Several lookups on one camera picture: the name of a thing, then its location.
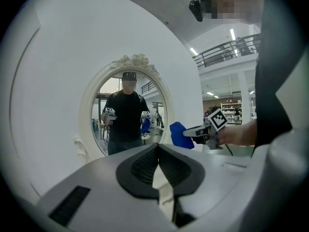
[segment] white column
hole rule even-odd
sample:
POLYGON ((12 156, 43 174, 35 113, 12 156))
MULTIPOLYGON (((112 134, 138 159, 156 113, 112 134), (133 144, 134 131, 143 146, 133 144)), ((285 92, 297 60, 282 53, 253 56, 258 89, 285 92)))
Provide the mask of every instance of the white column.
POLYGON ((246 124, 250 121, 250 100, 245 72, 238 72, 238 78, 241 91, 242 124, 246 124))

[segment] black sleeve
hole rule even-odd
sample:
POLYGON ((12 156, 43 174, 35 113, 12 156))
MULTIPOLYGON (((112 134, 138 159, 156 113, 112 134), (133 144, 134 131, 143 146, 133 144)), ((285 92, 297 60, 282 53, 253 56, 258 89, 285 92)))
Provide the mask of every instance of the black sleeve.
POLYGON ((143 112, 143 111, 148 111, 148 112, 149 112, 149 109, 148 109, 148 107, 147 107, 147 104, 146 104, 146 101, 145 101, 144 97, 143 97, 143 99, 142 99, 142 101, 141 101, 141 111, 142 111, 142 112, 143 112))
POLYGON ((106 101, 106 103, 105 103, 105 107, 104 107, 102 113, 105 113, 105 109, 106 109, 107 107, 111 107, 111 105, 112 105, 112 97, 113 97, 113 94, 110 94, 109 97, 107 98, 107 101, 106 101))

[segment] brown wall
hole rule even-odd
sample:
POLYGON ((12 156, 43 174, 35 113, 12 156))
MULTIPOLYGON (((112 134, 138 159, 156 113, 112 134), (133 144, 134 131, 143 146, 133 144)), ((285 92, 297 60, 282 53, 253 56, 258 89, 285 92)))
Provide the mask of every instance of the brown wall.
POLYGON ((237 103, 238 100, 241 100, 241 97, 237 98, 224 98, 224 99, 215 99, 215 100, 210 100, 210 101, 203 101, 203 109, 204 112, 206 112, 210 107, 213 107, 217 105, 217 107, 221 108, 221 103, 222 104, 227 104, 230 103, 230 100, 232 100, 231 103, 237 103))

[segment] blue cloth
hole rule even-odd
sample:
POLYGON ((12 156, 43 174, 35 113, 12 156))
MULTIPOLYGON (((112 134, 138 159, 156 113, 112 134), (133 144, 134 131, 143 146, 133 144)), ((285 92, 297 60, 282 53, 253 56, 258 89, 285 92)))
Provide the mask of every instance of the blue cloth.
POLYGON ((175 146, 193 149, 194 144, 191 137, 183 136, 183 132, 187 130, 180 122, 175 122, 169 126, 172 142, 175 146))
POLYGON ((144 119, 144 122, 141 126, 141 133, 144 134, 144 133, 150 133, 150 119, 146 118, 144 119))

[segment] black cable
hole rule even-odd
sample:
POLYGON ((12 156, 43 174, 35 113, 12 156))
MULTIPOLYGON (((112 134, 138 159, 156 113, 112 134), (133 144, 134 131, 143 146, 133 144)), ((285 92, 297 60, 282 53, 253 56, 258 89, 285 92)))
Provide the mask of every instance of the black cable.
POLYGON ((231 153, 231 155, 233 156, 233 152, 231 151, 230 147, 227 146, 227 144, 225 144, 226 148, 228 149, 228 151, 231 153))

